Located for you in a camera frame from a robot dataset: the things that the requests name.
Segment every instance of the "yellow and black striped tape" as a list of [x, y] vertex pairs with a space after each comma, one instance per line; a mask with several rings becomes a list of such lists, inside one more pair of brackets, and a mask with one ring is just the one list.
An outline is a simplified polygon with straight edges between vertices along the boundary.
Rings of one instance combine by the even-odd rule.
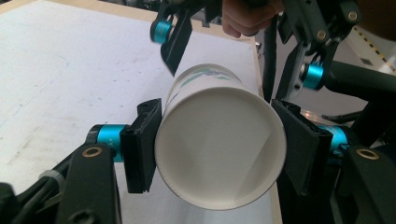
[[393, 64], [390, 63], [390, 62], [388, 61], [388, 59], [387, 59], [381, 52], [379, 52], [379, 50], [372, 44], [372, 42], [370, 42], [370, 40], [368, 40], [367, 37], [366, 37], [364, 34], [362, 34], [361, 31], [360, 31], [357, 27], [354, 27], [353, 29], [354, 29], [356, 32], [358, 32], [358, 34], [361, 36], [361, 38], [363, 38], [364, 41], [370, 46], [370, 48], [372, 48], [373, 51], [375, 51], [375, 53], [376, 53], [376, 54], [378, 55], [378, 57], [382, 60], [382, 62], [384, 62], [384, 64], [386, 64], [386, 65], [390, 68], [390, 70], [391, 70], [393, 73], [396, 73], [396, 68], [395, 68], [395, 66], [393, 66]]

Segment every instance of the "paper cup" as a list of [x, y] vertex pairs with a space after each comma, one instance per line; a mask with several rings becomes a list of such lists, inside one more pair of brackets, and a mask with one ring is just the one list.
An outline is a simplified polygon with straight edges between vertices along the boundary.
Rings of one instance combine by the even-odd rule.
[[282, 122], [230, 70], [194, 66], [167, 100], [155, 143], [163, 181], [178, 197], [213, 210], [260, 198], [276, 181], [286, 155]]

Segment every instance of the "human hand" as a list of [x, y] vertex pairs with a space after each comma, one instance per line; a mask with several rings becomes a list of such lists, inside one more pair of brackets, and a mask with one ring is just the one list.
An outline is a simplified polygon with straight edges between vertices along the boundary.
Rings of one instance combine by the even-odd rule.
[[271, 24], [271, 19], [283, 11], [281, 0], [270, 0], [263, 7], [250, 7], [243, 0], [223, 0], [222, 28], [224, 33], [239, 38], [251, 35]]

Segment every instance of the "table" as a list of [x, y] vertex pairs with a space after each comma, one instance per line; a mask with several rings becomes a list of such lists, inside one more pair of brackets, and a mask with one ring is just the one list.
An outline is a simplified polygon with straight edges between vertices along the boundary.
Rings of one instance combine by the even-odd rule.
[[[0, 179], [17, 193], [80, 146], [94, 124], [131, 123], [139, 103], [164, 103], [174, 79], [149, 41], [155, 13], [93, 0], [11, 1], [0, 13]], [[177, 76], [217, 63], [261, 93], [252, 38], [193, 27]], [[124, 223], [281, 222], [276, 187], [243, 208], [215, 212], [180, 200], [158, 173], [150, 193], [130, 195], [122, 164], [115, 167]]]

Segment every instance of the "brass screw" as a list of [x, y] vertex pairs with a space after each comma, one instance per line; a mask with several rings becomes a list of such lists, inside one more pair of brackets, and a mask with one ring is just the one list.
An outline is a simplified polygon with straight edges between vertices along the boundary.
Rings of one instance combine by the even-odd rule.
[[90, 147], [90, 148], [85, 149], [82, 152], [82, 156], [86, 157], [86, 158], [95, 157], [95, 156], [101, 154], [102, 151], [103, 150], [101, 147]]
[[349, 18], [350, 21], [355, 21], [358, 19], [358, 13], [356, 13], [356, 11], [351, 11], [347, 15], [347, 17]]
[[323, 30], [319, 30], [317, 34], [317, 38], [319, 40], [324, 40], [326, 38], [326, 32], [324, 32]]
[[358, 155], [368, 160], [376, 161], [379, 159], [379, 155], [376, 154], [376, 152], [369, 149], [356, 149], [356, 153], [358, 153]]

